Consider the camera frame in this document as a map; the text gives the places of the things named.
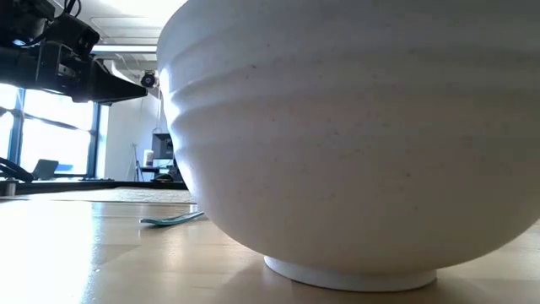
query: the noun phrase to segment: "speckled glaze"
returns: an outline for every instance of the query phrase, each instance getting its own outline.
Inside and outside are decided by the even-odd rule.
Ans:
[[[158,46],[181,173],[287,263],[414,274],[491,252],[540,215],[539,8],[191,0]]]

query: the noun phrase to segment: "table surface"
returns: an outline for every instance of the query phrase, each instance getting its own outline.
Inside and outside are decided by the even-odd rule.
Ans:
[[[540,225],[486,257],[393,294],[287,280],[206,218],[153,228],[195,205],[0,203],[0,303],[540,303]]]

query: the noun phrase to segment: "camera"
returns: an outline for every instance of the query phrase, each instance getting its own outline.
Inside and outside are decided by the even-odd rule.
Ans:
[[[141,78],[141,85],[145,88],[155,88],[159,85],[159,77],[155,71],[144,71],[144,76]]]

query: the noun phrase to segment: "light fixture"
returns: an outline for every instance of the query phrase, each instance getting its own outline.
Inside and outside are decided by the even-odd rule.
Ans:
[[[93,54],[155,54],[158,46],[150,45],[97,45],[92,49]]]

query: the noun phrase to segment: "bowl foot ring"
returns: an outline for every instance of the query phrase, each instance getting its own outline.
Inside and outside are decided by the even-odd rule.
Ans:
[[[271,270],[286,278],[307,285],[334,290],[362,292],[402,291],[425,286],[436,279],[435,270],[416,274],[340,274],[282,262],[270,257],[264,257],[264,262]]]

